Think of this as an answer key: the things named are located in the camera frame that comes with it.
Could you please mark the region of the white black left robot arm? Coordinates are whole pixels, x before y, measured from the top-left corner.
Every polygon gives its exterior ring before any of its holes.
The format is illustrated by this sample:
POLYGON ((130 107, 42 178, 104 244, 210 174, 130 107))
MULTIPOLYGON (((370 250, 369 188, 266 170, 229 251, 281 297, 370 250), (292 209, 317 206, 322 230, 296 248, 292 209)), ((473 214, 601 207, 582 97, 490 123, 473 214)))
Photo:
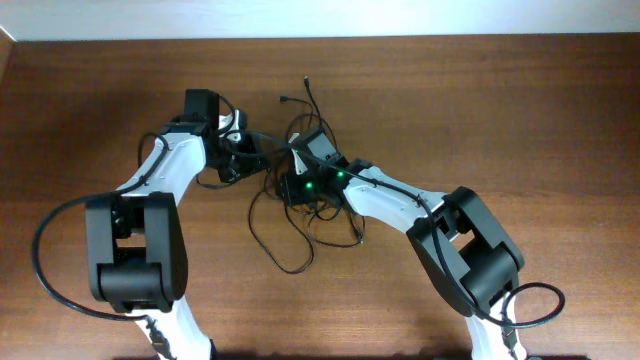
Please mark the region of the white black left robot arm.
POLYGON ((232 184, 259 171, 240 115, 170 123, 113 194, 86 204, 89 286, 98 301, 135 322, 162 359, 213 359, 213 341, 187 303, 188 258, 177 206, 207 166, 232 184))

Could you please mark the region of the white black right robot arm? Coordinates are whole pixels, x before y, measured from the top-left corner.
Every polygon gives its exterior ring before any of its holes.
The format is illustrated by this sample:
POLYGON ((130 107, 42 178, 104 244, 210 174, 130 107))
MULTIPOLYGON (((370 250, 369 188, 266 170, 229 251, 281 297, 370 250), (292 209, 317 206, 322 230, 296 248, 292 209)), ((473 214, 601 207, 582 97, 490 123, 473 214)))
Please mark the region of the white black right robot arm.
POLYGON ((336 202, 404 233, 432 285, 465 318, 474 359, 524 359, 514 301, 524 257, 467 187, 429 192, 362 161, 297 161, 280 178, 287 202, 336 202))

